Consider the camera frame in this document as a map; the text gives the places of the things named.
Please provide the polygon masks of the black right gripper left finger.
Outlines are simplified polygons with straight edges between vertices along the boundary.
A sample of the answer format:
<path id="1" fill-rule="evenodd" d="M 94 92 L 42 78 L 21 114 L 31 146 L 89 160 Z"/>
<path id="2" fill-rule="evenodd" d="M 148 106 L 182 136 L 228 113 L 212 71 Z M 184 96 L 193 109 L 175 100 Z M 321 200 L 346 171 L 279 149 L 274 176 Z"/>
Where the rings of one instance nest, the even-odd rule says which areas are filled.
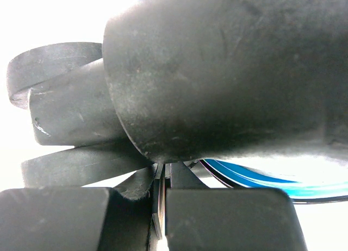
<path id="1" fill-rule="evenodd" d="M 1 192 L 1 250 L 148 250 L 158 167 L 118 186 Z"/>

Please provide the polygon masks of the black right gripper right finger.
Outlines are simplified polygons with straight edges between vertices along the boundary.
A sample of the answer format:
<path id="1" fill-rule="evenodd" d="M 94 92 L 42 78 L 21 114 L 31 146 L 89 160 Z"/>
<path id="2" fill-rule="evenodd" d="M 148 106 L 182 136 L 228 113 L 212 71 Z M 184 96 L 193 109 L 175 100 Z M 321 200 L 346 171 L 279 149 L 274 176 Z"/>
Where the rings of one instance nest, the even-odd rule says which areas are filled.
<path id="1" fill-rule="evenodd" d="M 278 189 L 211 189 L 170 164 L 169 250 L 307 250 L 294 205 Z"/>

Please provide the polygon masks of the blue kids suitcase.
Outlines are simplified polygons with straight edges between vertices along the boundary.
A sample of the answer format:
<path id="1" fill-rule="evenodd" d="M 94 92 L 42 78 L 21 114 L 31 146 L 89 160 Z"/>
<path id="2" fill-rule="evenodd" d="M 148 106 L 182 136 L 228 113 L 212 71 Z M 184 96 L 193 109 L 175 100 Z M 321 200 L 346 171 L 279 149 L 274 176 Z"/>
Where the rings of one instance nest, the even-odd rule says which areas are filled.
<path id="1" fill-rule="evenodd" d="M 42 145 L 119 142 L 120 172 L 199 160 L 233 188 L 347 200 L 347 0 L 136 0 L 102 43 L 7 69 Z"/>

